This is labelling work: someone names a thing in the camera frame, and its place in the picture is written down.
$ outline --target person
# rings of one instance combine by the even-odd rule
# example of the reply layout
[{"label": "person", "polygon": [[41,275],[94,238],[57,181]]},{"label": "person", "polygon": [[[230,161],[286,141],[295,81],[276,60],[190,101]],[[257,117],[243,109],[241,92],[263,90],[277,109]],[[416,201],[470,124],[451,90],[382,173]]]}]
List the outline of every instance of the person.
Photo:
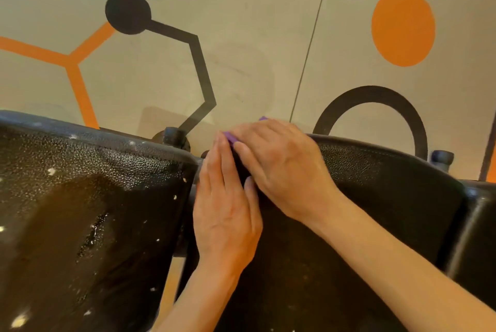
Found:
[{"label": "person", "polygon": [[229,143],[217,134],[193,209],[199,264],[158,331],[214,330],[262,232],[258,187],[288,217],[340,254],[410,332],[489,332],[496,313],[397,240],[341,193],[317,144],[277,119],[231,133],[251,173],[244,187]]}]

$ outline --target orange circle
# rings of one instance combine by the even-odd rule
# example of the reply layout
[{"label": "orange circle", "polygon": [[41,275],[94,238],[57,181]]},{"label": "orange circle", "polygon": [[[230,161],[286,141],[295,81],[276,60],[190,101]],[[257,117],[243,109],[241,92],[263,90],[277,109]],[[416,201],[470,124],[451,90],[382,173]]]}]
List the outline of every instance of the orange circle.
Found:
[{"label": "orange circle", "polygon": [[431,51],[436,22],[425,0],[379,0],[372,15],[372,38],[390,63],[409,67]]}]

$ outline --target black leather upholstery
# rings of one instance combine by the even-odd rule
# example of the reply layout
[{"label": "black leather upholstery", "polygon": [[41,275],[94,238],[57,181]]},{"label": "black leather upholstery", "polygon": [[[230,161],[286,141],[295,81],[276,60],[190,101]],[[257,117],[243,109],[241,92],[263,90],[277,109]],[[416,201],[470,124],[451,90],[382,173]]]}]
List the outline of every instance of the black leather upholstery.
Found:
[{"label": "black leather upholstery", "polygon": [[22,331],[148,330],[196,169],[172,147],[0,111],[0,330],[23,313]]},{"label": "black leather upholstery", "polygon": [[[311,135],[338,187],[401,241],[436,263],[463,204],[462,184],[416,157]],[[405,330],[339,255],[261,199],[264,231],[217,331]],[[195,267],[192,247],[185,280]]]},{"label": "black leather upholstery", "polygon": [[496,184],[463,181],[467,213],[450,247],[446,274],[496,310]]}]

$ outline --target white speck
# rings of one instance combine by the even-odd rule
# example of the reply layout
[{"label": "white speck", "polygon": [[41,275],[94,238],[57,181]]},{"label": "white speck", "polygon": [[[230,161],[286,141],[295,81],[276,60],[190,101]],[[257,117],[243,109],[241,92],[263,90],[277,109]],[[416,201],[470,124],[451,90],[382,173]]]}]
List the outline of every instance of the white speck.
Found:
[{"label": "white speck", "polygon": [[21,314],[14,319],[10,328],[21,328],[28,321],[28,316],[26,314]]}]

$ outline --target forearm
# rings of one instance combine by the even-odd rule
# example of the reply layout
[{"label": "forearm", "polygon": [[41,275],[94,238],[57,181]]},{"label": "forearm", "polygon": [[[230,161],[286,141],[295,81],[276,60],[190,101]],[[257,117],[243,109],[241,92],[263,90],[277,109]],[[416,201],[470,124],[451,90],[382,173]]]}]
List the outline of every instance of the forearm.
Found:
[{"label": "forearm", "polygon": [[201,263],[157,332],[211,332],[239,277]]},{"label": "forearm", "polygon": [[344,199],[311,228],[411,332],[489,331],[496,313]]}]

